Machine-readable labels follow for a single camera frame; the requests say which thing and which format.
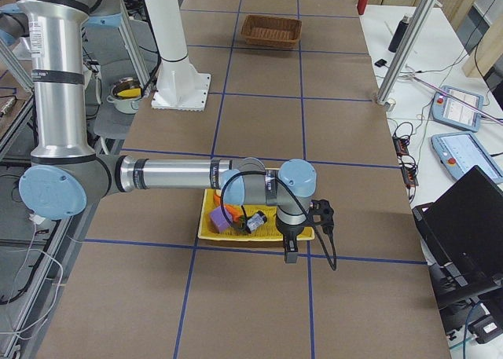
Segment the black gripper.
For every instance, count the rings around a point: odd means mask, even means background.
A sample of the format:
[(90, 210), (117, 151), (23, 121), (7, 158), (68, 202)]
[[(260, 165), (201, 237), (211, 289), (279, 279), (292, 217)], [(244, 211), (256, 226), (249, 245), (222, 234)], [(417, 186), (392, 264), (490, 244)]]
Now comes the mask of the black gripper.
[(283, 236), (284, 261), (286, 264), (295, 264), (298, 260), (298, 236), (303, 232), (303, 223), (293, 225), (276, 218), (276, 228)]

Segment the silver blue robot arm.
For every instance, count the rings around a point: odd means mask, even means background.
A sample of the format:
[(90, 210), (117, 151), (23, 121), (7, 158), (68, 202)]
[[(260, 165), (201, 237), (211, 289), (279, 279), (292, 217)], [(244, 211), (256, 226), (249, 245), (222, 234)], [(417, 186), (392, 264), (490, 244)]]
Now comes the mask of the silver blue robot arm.
[(135, 189), (218, 189), (232, 205), (277, 209), (285, 261), (297, 259), (297, 238), (311, 225), (316, 171), (302, 159), (270, 170), (257, 159), (134, 159), (99, 155), (86, 135), (83, 25), (121, 14), (121, 0), (17, 0), (27, 16), (31, 78), (37, 111), (37, 147), (20, 178), (24, 204), (52, 220), (80, 214), (87, 206)]

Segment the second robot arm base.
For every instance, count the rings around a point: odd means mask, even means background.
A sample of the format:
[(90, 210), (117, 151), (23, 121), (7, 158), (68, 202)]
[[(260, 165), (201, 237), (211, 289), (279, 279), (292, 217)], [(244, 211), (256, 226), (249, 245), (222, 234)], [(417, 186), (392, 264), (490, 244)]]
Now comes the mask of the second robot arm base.
[(1, 6), (1, 40), (6, 46), (29, 37), (27, 15), (16, 3)]

